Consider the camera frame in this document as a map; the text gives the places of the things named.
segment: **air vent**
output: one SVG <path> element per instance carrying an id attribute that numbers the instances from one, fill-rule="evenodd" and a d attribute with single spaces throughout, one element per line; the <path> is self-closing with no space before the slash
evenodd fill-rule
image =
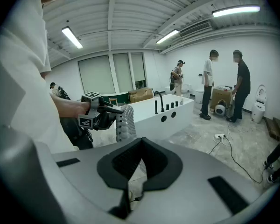
<path id="1" fill-rule="evenodd" d="M 179 36 L 180 37 L 185 37 L 185 36 L 188 36 L 188 35 L 191 35 L 191 34 L 194 34 L 194 33 L 209 29 L 209 28 L 211 28 L 210 23 L 208 21 L 203 21 L 203 22 L 200 22 L 200 23 L 198 23 L 194 26 L 191 26 L 189 28 L 186 28 L 186 29 L 182 30 L 179 33 Z"/>

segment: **white wall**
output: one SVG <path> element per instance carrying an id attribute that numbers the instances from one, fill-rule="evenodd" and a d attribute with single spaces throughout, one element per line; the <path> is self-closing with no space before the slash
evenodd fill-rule
<path id="1" fill-rule="evenodd" d="M 183 60 L 184 83 L 192 84 L 193 90 L 202 87 L 198 73 L 212 49 L 219 52 L 219 62 L 213 63 L 215 86 L 236 84 L 238 66 L 232 61 L 232 52 L 240 50 L 251 74 L 251 93 L 244 108 L 252 110 L 258 86 L 263 84 L 267 91 L 265 116 L 280 119 L 280 37 L 235 36 L 188 46 L 166 54 L 167 73 Z"/>
<path id="2" fill-rule="evenodd" d="M 170 72 L 166 72 L 166 56 L 160 55 L 158 51 L 145 49 L 115 50 L 111 53 L 116 54 L 127 52 L 143 53 L 147 87 L 153 88 L 154 91 L 164 91 L 164 87 L 169 85 L 168 80 L 170 76 Z M 93 53 L 72 59 L 54 67 L 45 77 L 48 89 L 50 83 L 55 82 L 64 88 L 72 100 L 80 100 L 81 95 L 84 94 L 84 90 L 80 77 L 78 61 L 105 55 L 108 55 L 108 52 Z"/>

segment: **black t-shirt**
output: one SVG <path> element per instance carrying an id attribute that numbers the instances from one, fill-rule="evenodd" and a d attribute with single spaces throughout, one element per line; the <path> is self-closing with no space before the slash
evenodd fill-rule
<path id="1" fill-rule="evenodd" d="M 242 77 L 242 83 L 238 88 L 238 91 L 250 93 L 250 72 L 243 60 L 238 63 L 238 77 Z"/>

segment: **ceiling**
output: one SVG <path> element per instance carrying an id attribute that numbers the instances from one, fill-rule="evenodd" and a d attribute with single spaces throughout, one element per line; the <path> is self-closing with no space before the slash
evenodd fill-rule
<path id="1" fill-rule="evenodd" d="M 260 5 L 258 13 L 214 18 L 212 11 L 237 5 Z M 264 0 L 57 0 L 46 4 L 51 66 L 98 51 L 157 49 L 162 53 L 222 34 L 279 32 L 280 25 Z M 187 38 L 175 35 L 156 41 L 173 29 L 208 21 L 210 28 Z M 69 26 L 83 45 L 77 49 L 61 29 Z"/>

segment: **window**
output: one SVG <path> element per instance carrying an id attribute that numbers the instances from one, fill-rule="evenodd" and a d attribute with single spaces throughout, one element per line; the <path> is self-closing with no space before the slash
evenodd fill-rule
<path id="1" fill-rule="evenodd" d="M 133 90 L 132 77 L 127 53 L 113 55 L 117 83 L 120 92 Z"/>
<path id="2" fill-rule="evenodd" d="M 146 87 L 142 53 L 131 53 L 136 89 Z"/>
<path id="3" fill-rule="evenodd" d="M 115 93 L 109 57 L 99 56 L 79 62 L 84 92 Z"/>

